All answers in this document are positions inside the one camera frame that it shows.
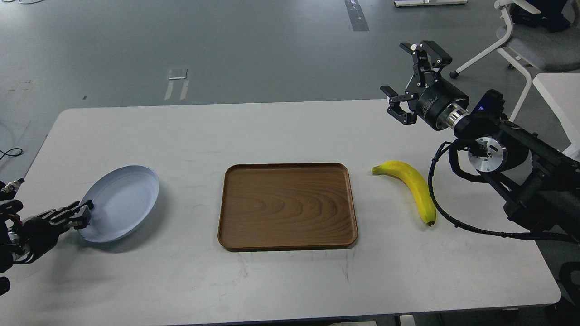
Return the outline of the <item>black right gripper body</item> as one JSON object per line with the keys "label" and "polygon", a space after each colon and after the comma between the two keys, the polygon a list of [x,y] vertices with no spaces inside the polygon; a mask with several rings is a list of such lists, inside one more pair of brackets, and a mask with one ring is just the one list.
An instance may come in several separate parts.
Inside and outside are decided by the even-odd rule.
{"label": "black right gripper body", "polygon": [[437,81],[428,87],[419,87],[416,81],[411,81],[410,93],[417,94],[417,97],[410,101],[410,110],[433,130],[448,128],[450,105],[456,104],[466,108],[470,102],[466,93],[448,81]]}

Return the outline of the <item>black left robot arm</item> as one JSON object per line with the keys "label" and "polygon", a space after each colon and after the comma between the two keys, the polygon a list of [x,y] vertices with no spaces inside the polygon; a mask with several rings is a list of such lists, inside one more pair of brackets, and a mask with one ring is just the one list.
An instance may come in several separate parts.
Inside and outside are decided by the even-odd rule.
{"label": "black left robot arm", "polygon": [[24,179],[1,183],[0,202],[0,272],[14,265],[31,264],[58,243],[70,229],[86,228],[95,208],[92,200],[75,201],[68,206],[49,209],[26,220],[19,212],[23,203],[15,198]]}

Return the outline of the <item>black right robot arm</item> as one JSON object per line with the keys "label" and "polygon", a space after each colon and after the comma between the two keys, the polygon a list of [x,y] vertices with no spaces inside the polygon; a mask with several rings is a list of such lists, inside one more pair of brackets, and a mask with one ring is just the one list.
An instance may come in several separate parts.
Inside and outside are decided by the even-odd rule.
{"label": "black right robot arm", "polygon": [[[451,129],[432,158],[427,190],[433,207],[456,228],[481,235],[520,240],[579,243],[579,163],[536,134],[508,120],[503,95],[488,90],[468,111],[469,97],[445,80],[452,57],[434,41],[400,43],[412,57],[412,76],[402,93],[381,86],[387,113],[404,125],[423,120],[435,131]],[[452,217],[433,189],[436,165],[447,154],[453,173],[472,183],[489,184],[504,199],[503,210],[524,232],[490,231]]]}

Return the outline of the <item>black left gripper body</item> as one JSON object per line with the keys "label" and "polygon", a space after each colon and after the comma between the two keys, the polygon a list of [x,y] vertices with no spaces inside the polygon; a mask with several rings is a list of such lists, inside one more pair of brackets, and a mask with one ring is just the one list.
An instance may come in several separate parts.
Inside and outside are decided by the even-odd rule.
{"label": "black left gripper body", "polygon": [[25,259],[38,259],[58,242],[62,233],[62,223],[43,217],[32,217],[20,229],[20,244]]}

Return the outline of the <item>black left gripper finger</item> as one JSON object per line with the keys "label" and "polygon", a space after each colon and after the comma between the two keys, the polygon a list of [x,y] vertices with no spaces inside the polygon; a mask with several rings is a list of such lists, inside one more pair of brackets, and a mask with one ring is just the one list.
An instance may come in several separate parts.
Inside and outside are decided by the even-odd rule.
{"label": "black left gripper finger", "polygon": [[91,207],[80,206],[73,209],[66,209],[54,217],[54,225],[62,227],[64,230],[84,229],[91,222]]}
{"label": "black left gripper finger", "polygon": [[68,206],[52,210],[45,218],[50,222],[89,222],[91,210],[94,208],[93,200],[75,201]]}

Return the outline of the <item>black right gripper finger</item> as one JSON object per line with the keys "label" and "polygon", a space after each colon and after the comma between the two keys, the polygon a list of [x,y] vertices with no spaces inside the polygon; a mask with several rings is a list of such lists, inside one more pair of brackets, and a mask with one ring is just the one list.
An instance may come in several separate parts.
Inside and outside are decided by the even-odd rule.
{"label": "black right gripper finger", "polygon": [[388,98],[389,107],[386,111],[389,115],[404,125],[411,125],[416,123],[418,115],[414,112],[403,110],[401,108],[401,103],[417,100],[417,93],[406,93],[404,95],[399,95],[388,85],[381,86],[380,90],[385,93]]}
{"label": "black right gripper finger", "polygon": [[400,43],[413,60],[409,87],[424,88],[442,78],[441,71],[452,63],[452,57],[435,41],[424,40],[418,44]]}

